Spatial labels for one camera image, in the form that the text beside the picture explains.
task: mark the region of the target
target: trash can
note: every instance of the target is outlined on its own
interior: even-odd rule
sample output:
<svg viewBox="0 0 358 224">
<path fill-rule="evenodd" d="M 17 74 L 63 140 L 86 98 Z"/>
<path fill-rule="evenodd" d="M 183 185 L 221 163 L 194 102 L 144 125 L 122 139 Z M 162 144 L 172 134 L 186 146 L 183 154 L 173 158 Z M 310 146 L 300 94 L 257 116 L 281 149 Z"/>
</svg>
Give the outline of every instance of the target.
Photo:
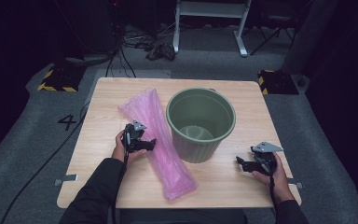
<svg viewBox="0 0 358 224">
<path fill-rule="evenodd" d="M 177 92 L 167 104 L 167 121 L 179 157 L 188 162 L 209 160 L 235 126 L 231 102 L 212 89 Z"/>
</svg>

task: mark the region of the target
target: white metal stand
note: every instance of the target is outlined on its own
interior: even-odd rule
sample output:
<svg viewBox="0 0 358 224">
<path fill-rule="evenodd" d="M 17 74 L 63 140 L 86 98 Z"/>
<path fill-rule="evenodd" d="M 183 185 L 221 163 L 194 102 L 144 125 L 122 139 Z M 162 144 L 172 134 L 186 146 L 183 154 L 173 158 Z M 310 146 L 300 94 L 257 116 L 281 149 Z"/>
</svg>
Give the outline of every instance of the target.
<svg viewBox="0 0 358 224">
<path fill-rule="evenodd" d="M 240 29 L 234 31 L 234 37 L 242 57 L 248 56 L 241 38 L 243 26 L 248 17 L 248 12 L 252 0 L 246 0 L 245 4 L 227 4 L 227 3 L 208 3 L 208 2 L 187 2 L 177 0 L 175 14 L 175 34 L 173 35 L 173 48 L 177 53 L 179 51 L 179 20 L 180 16 L 204 16 L 204 17 L 224 17 L 241 18 Z"/>
</svg>

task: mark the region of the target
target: pink bubble wrap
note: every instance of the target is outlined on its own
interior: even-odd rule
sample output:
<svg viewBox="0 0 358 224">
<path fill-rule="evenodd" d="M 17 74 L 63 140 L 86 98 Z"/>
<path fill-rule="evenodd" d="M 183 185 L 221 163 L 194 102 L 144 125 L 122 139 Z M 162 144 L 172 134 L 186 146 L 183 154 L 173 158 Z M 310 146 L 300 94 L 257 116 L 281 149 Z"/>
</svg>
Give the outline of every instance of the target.
<svg viewBox="0 0 358 224">
<path fill-rule="evenodd" d="M 131 121 L 134 119 L 146 125 L 144 141 L 157 138 L 148 159 L 158 174 L 168 200 L 185 195 L 196 189 L 194 177 L 179 158 L 171 137 L 171 130 L 165 120 L 156 89 L 142 91 L 118 108 Z"/>
</svg>

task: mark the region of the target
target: desk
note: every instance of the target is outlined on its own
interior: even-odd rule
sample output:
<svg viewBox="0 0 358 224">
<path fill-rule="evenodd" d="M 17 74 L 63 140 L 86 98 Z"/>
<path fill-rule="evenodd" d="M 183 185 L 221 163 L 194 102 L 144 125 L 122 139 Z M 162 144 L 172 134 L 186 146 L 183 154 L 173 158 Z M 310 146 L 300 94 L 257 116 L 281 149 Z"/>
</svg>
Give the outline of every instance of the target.
<svg viewBox="0 0 358 224">
<path fill-rule="evenodd" d="M 175 11 L 175 33 L 173 35 L 173 49 L 179 51 L 179 22 L 180 16 L 203 16 L 203 17 L 224 17 L 241 18 L 240 29 L 234 31 L 234 37 L 242 57 L 248 56 L 241 38 L 243 26 L 248 17 L 249 8 L 252 0 L 246 0 L 245 4 L 226 4 L 226 3 L 208 3 L 208 2 L 187 2 L 177 0 Z"/>
<path fill-rule="evenodd" d="M 262 141 L 281 145 L 257 83 L 112 77 L 98 80 L 66 173 L 77 174 L 78 180 L 62 183 L 58 206 L 67 207 L 100 162 L 112 154 L 115 136 L 130 122 L 118 111 L 120 105 L 147 88 L 155 88 L 165 110 L 175 93 L 191 87 L 212 88 L 228 98 L 237 115 L 233 132 L 208 161 L 185 162 L 198 188 L 171 202 L 164 198 L 162 184 L 148 159 L 135 161 L 124 176 L 117 208 L 271 207 L 268 188 L 251 174 L 243 172 L 235 162 L 236 156 L 252 161 L 248 153 L 250 146 Z M 283 152 L 279 154 L 287 176 L 292 177 Z M 296 186 L 290 186 L 290 189 L 301 203 Z"/>
</svg>

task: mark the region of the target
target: light wood surface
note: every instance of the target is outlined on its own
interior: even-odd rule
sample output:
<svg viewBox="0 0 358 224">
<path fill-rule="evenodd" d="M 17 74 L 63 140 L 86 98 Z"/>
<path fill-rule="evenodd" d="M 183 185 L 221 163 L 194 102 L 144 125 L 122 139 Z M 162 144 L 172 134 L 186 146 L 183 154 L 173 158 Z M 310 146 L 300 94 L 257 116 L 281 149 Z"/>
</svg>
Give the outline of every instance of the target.
<svg viewBox="0 0 358 224">
<path fill-rule="evenodd" d="M 268 188 L 251 174 L 243 172 L 235 161 L 236 156 L 252 161 L 250 147 L 262 141 L 281 145 L 257 83 L 111 77 L 98 80 L 66 173 L 77 174 L 78 180 L 63 182 L 58 206 L 66 208 L 100 162 L 110 157 L 115 136 L 131 122 L 118 111 L 119 106 L 139 92 L 154 88 L 165 110 L 175 93 L 190 87 L 213 88 L 226 96 L 237 115 L 234 131 L 208 161 L 185 162 L 198 187 L 173 201 L 164 198 L 162 184 L 148 158 L 135 161 L 124 176 L 117 196 L 117 208 L 271 207 Z M 292 177 L 284 153 L 279 152 L 279 155 L 287 176 Z M 290 189 L 301 203 L 296 186 L 290 186 Z"/>
</svg>

